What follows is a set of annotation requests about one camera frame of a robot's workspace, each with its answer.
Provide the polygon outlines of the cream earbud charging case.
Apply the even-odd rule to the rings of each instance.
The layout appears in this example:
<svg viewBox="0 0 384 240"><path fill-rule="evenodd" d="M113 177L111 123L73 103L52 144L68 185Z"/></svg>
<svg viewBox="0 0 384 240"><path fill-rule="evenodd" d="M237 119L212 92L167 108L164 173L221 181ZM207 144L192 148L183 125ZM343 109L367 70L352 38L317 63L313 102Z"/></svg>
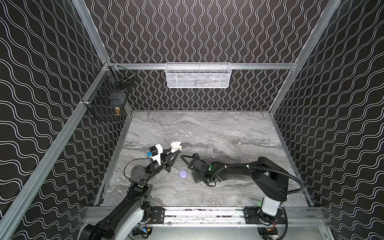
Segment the cream earbud charging case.
<svg viewBox="0 0 384 240"><path fill-rule="evenodd" d="M174 152L174 151L181 151L183 147L181 146L181 142L172 142L171 148L172 148L172 152Z"/></svg>

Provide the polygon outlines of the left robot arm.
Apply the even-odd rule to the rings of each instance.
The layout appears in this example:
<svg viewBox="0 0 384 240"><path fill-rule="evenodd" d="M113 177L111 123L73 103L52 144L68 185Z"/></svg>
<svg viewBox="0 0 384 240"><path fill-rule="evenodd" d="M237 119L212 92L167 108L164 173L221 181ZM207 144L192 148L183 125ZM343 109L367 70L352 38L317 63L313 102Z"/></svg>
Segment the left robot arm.
<svg viewBox="0 0 384 240"><path fill-rule="evenodd" d="M126 197L104 219L95 225L88 224L80 233L80 240L124 240L134 227L151 219L151 205L147 201L152 191L149 184L162 170L171 171L181 150L166 149L158 153L160 162L153 160L146 167L136 165L131 169L131 185Z"/></svg>

